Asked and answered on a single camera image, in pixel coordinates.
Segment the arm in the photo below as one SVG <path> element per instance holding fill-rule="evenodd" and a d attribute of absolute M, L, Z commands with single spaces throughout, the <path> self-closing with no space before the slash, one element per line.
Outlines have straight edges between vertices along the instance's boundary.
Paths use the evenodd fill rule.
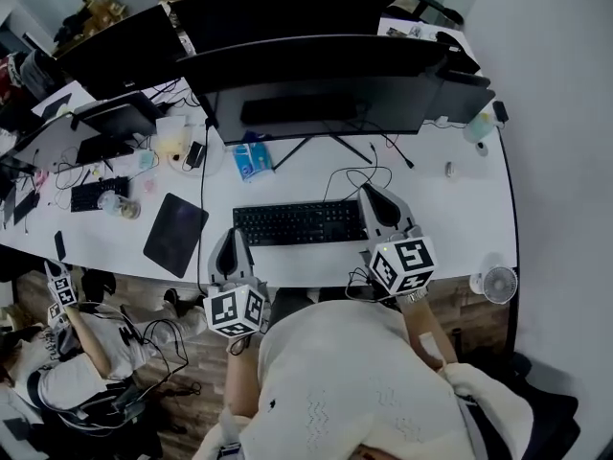
<path fill-rule="evenodd" d="M 70 320 L 70 323 L 75 329 L 77 336 L 79 337 L 80 345 L 83 351 L 89 356 L 98 370 L 98 373 L 103 379 L 107 379 L 111 373 L 111 362 L 106 354 L 106 351 L 102 347 L 98 338 L 92 333 L 91 329 L 83 321 L 80 313 L 74 307 L 65 307 L 64 311 L 66 316 Z"/>
<path fill-rule="evenodd" d="M 240 355 L 228 353 L 223 401 L 234 416 L 253 418 L 258 412 L 258 350 L 252 345 Z"/>
<path fill-rule="evenodd" d="M 432 333 L 437 347 L 447 363 L 458 362 L 458 357 L 453 350 L 451 342 L 444 333 L 437 317 L 432 313 L 425 298 L 414 304 L 409 304 L 404 299 L 401 299 L 398 303 L 402 315 L 404 316 L 406 329 L 409 333 L 409 343 L 425 364 L 437 371 L 443 367 L 441 361 L 428 355 L 425 349 L 423 349 L 423 346 L 421 346 L 420 335 L 426 333 Z"/>

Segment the wooden floor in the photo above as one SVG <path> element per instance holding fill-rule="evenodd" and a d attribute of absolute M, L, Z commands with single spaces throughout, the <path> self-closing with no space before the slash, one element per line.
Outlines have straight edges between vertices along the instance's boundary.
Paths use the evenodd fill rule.
<path fill-rule="evenodd" d="M 79 288 L 80 269 L 73 272 L 73 281 Z M 109 303 L 139 306 L 154 310 L 161 305 L 164 292 L 170 284 L 117 276 L 117 292 Z M 197 295 L 195 285 L 177 288 L 183 299 Z M 46 322 L 46 312 L 51 304 L 47 293 L 46 279 L 42 274 L 31 272 L 17 280 L 19 307 L 35 320 Z M 491 304 L 485 298 L 473 294 L 468 288 L 467 278 L 440 280 L 430 286 L 430 306 L 441 321 L 443 328 L 451 334 L 455 328 L 462 329 L 463 350 L 477 346 L 493 346 L 502 349 L 507 335 L 509 309 Z M 190 387 L 194 382 L 202 386 L 199 396 L 164 398 L 161 404 L 169 411 L 173 422 L 183 426 L 187 433 L 179 435 L 160 432 L 164 458 L 183 460 L 192 458 L 206 432 L 216 423 L 221 411 L 223 384 L 225 379 L 227 340 L 217 334 L 206 332 L 186 342 L 190 364 L 171 381 L 161 387 L 177 389 Z M 174 348 L 163 350 L 171 365 L 181 364 Z M 137 380 L 143 385 L 154 384 L 166 374 L 164 361 L 152 359 L 137 372 Z"/>

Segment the black keyboard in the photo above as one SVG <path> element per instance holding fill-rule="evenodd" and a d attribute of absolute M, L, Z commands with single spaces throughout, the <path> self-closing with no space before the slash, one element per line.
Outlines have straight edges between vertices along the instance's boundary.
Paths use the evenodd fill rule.
<path fill-rule="evenodd" d="M 115 177 L 114 179 L 77 186 L 71 191 L 70 211 L 76 213 L 79 211 L 99 210 L 98 198 L 106 191 L 115 191 L 116 195 L 128 197 L 128 184 L 128 177 Z"/>
<path fill-rule="evenodd" d="M 252 246 L 367 239 L 355 200 L 235 208 L 234 226 Z"/>

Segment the office desk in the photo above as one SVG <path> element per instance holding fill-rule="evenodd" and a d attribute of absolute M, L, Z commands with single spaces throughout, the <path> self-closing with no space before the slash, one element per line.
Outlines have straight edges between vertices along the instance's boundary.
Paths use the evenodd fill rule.
<path fill-rule="evenodd" d="M 410 22 L 383 19 L 384 34 L 392 25 L 408 32 Z M 423 36 L 437 28 L 423 25 Z M 450 32 L 461 39 L 461 33 Z M 193 139 L 204 139 L 204 111 L 183 106 L 171 114 L 188 116 L 195 125 Z M 299 201 L 318 201 L 330 174 L 343 167 L 365 167 L 366 164 L 327 137 L 315 138 L 305 145 L 280 169 L 246 184 L 240 180 L 230 149 L 225 149 L 216 131 L 209 132 L 210 153 L 204 184 L 204 207 L 210 217 L 202 236 L 201 280 L 208 281 L 207 262 L 217 240 L 232 226 L 232 209 L 237 206 Z M 419 135 L 400 136 L 397 144 L 415 163 L 409 170 L 394 149 L 387 149 L 378 135 L 346 137 L 348 143 L 372 157 L 369 143 L 376 148 L 379 165 L 389 167 L 393 179 L 389 189 L 410 205 L 417 223 L 434 243 L 440 268 L 435 278 L 464 276 L 481 270 L 489 253 L 500 255 L 505 264 L 517 264 L 515 225 L 507 164 L 499 135 L 490 134 L 484 143 L 489 155 L 481 157 L 467 143 L 459 129 L 438 129 L 423 126 Z M 273 161 L 279 161 L 300 140 L 283 140 L 267 144 Z M 115 174 L 134 173 L 130 157 L 113 160 Z M 457 176 L 445 176 L 445 164 L 453 162 Z M 385 171 L 379 171 L 373 182 L 384 185 Z M 146 278 L 174 281 L 162 267 L 143 255 L 143 247 L 159 207 L 167 193 L 200 204 L 198 172 L 180 172 L 167 159 L 160 166 L 131 182 L 132 197 L 142 205 L 136 220 L 115 218 L 103 212 L 70 213 L 55 205 L 57 189 L 52 175 L 41 190 L 38 208 L 27 218 L 28 234 L 21 221 L 16 227 L 0 231 L 0 243 L 45 258 L 55 258 L 54 234 L 61 230 L 66 248 L 65 262 L 84 267 Z M 354 187 L 345 175 L 334 176 L 328 199 L 343 198 Z M 69 192 L 59 200 L 69 206 Z M 255 247 L 252 249 L 255 272 L 272 287 L 344 286 L 348 273 L 362 265 L 358 252 L 363 242 Z M 184 282 L 196 281 L 194 252 Z"/>

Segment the black mouse pad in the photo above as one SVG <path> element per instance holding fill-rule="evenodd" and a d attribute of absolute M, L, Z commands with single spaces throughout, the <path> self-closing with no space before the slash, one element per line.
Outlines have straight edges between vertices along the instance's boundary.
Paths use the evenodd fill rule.
<path fill-rule="evenodd" d="M 143 254 L 177 278 L 183 278 L 208 218 L 206 211 L 167 194 L 153 222 Z"/>

